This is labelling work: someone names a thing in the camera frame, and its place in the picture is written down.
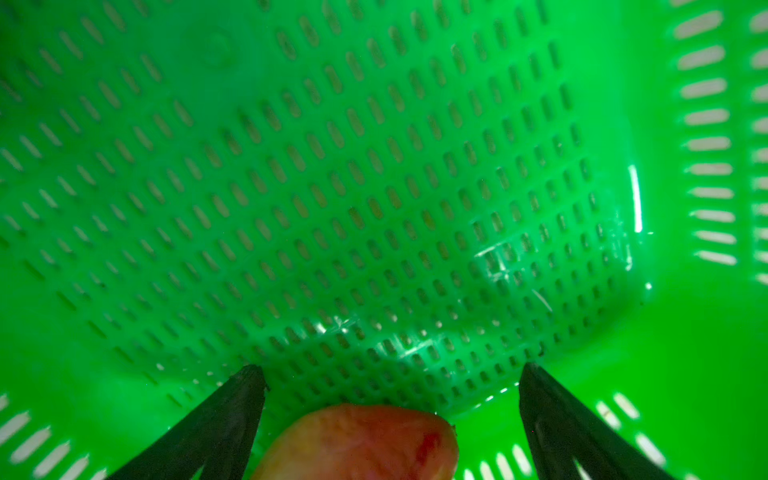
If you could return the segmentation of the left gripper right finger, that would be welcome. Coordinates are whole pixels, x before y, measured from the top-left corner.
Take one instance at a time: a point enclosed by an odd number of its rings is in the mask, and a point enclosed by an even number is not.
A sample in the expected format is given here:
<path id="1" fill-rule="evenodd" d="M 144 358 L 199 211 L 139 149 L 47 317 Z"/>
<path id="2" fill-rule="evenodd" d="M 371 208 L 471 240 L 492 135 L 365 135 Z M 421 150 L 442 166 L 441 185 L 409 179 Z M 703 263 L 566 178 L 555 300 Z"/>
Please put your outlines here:
<path id="1" fill-rule="evenodd" d="M 519 409 L 540 479 L 669 479 L 544 368 L 528 362 Z"/>

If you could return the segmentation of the green plastic basket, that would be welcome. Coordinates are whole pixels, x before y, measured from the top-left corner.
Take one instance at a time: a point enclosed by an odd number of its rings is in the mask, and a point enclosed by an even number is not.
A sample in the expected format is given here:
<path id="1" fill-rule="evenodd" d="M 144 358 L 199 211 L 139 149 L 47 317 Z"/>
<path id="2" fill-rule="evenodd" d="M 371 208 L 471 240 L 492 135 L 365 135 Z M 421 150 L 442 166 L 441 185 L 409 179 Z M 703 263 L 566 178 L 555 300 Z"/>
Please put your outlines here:
<path id="1" fill-rule="evenodd" d="M 101 479 L 247 364 L 533 479 L 523 367 L 767 475 L 763 1 L 5 1 L 1 475 Z"/>

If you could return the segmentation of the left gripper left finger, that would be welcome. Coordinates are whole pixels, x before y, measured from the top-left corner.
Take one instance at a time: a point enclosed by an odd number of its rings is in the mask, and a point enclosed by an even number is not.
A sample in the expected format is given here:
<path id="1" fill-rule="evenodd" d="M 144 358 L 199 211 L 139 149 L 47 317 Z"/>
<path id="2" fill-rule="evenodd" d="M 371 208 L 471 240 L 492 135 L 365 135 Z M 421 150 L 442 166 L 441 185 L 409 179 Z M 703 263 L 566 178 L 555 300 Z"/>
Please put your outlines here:
<path id="1" fill-rule="evenodd" d="M 111 479 L 241 479 L 267 392 L 264 371 L 246 365 Z"/>

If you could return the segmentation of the red apple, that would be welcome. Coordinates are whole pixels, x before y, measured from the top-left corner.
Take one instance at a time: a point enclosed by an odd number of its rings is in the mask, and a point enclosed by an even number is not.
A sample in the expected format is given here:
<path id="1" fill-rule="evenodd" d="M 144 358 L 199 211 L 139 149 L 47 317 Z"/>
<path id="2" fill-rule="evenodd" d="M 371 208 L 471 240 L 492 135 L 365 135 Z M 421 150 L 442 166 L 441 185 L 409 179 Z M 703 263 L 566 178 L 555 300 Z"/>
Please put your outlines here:
<path id="1" fill-rule="evenodd" d="M 253 479 L 452 479 L 453 425 L 429 412 L 339 404 L 309 413 L 270 446 Z"/>

